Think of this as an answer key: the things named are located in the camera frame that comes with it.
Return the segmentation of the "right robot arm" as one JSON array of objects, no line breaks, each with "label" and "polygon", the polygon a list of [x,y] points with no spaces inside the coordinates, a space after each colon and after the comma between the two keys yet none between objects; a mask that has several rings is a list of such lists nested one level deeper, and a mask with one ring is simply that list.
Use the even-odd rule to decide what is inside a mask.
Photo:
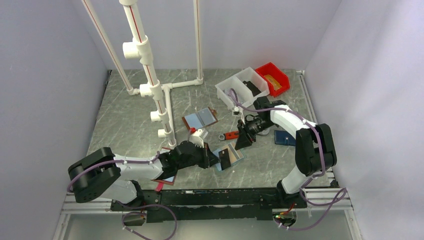
[{"label": "right robot arm", "polygon": [[237,122],[238,138],[235,149],[250,147],[256,142],[258,133],[272,126],[283,128],[295,139],[295,167],[277,183],[276,203],[287,208],[314,178],[321,177],[337,164],[337,155],[331,128],[302,117],[282,100],[257,98],[251,120]]}]

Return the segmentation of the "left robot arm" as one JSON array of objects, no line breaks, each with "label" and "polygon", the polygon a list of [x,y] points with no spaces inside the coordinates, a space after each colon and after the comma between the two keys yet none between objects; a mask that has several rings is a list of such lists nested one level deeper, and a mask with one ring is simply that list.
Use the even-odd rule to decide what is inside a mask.
[{"label": "left robot arm", "polygon": [[207,144],[198,146],[187,140],[151,157],[118,155],[110,147],[102,147],[68,168],[70,183],[66,190],[74,194],[77,203],[105,198],[137,210],[144,203],[140,179],[164,181],[174,178],[181,169],[207,169],[219,162]]}]

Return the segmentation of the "grey credit card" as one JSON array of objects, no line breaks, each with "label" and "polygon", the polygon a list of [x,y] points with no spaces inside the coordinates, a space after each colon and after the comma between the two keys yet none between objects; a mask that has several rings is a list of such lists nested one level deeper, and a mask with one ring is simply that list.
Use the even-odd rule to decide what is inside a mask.
[{"label": "grey credit card", "polygon": [[226,170],[231,167],[231,157],[228,148],[222,149],[218,152],[220,159],[221,170]]}]

